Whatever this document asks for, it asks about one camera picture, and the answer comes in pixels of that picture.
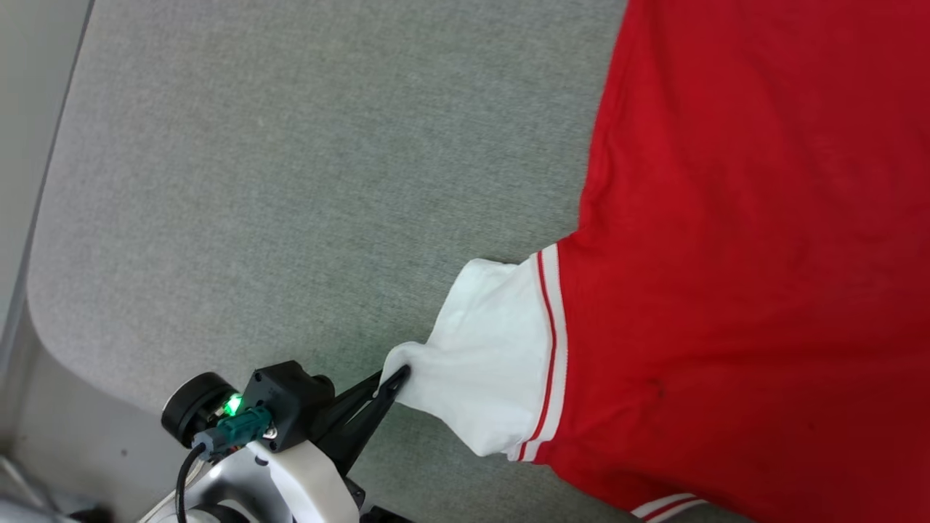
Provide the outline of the red and white jersey garment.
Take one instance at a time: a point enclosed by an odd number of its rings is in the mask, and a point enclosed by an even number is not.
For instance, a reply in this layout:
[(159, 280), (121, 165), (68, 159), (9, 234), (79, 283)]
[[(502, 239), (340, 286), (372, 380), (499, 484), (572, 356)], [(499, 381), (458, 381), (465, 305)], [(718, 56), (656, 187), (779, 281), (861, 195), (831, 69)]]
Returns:
[(930, 0), (630, 0), (578, 229), (398, 401), (642, 523), (930, 523)]

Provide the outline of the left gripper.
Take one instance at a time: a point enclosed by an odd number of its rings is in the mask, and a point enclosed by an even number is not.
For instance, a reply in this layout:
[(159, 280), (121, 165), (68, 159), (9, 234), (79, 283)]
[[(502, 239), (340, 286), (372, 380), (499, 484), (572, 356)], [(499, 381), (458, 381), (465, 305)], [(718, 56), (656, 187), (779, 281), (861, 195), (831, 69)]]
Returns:
[(343, 477), (355, 465), (402, 388), (409, 365), (382, 380), (375, 372), (330, 404), (320, 427), (320, 449), (303, 442), (269, 454), (270, 479), (296, 523), (360, 523), (359, 505)]

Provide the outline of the grey fabric sofa cushion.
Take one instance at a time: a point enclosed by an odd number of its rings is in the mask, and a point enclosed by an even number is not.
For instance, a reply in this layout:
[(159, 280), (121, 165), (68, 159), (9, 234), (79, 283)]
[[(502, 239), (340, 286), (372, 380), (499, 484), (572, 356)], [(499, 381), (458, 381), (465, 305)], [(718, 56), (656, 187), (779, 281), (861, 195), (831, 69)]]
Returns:
[(296, 360), (346, 388), (471, 259), (578, 224), (628, 0), (95, 0), (44, 183), (44, 348), (151, 413)]

